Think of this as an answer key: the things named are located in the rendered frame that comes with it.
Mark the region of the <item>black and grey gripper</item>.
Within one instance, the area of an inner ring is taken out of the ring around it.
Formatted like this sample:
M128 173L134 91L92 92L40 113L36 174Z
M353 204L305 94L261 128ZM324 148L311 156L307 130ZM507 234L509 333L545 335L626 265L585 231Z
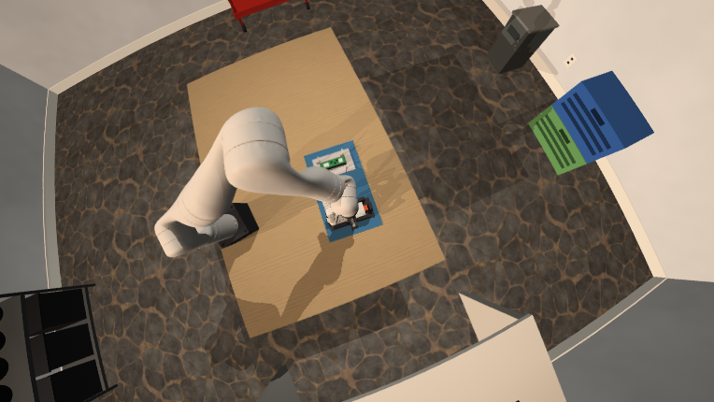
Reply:
M358 211L357 211L357 212L358 212ZM357 212L356 212L356 214L357 214ZM350 223L350 227L351 227L352 230L358 228L358 225L357 225L358 223L356 222L356 220L357 220L357 219L356 219L356 214L354 214L354 215L351 216L351 217L344 217L344 218L347 218L348 222ZM356 227L357 227L357 228L356 228ZM353 228L354 228L354 229L353 229Z

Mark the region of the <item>beige rectangular cover with slots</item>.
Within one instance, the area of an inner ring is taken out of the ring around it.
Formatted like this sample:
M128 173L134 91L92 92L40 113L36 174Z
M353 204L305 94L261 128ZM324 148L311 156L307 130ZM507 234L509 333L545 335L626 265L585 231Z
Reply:
M360 202L360 203L358 203L358 204L359 204L360 206L359 206L359 210L358 210L358 212L357 212L357 214L356 214L356 219L357 219L358 217L361 217L361 216L366 215L366 214L365 214L365 211L364 211L363 203ZM344 220L344 219L345 219L345 220ZM342 220L342 221L341 221L341 220ZM342 217L342 216L340 215L340 216L338 217L337 224L343 223L343 222L347 222L347 221L348 221L347 218L344 218L344 217Z

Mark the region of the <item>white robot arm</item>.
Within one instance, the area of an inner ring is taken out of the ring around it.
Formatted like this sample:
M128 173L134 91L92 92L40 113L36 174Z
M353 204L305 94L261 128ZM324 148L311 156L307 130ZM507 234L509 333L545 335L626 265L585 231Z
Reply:
M331 225L337 224L340 215L356 214L359 204L353 177L336 175L320 166L300 173L290 165L278 115L261 107L238 111L223 125L176 202L155 224L165 254L177 257L233 237L238 222L225 212L237 188L322 201Z

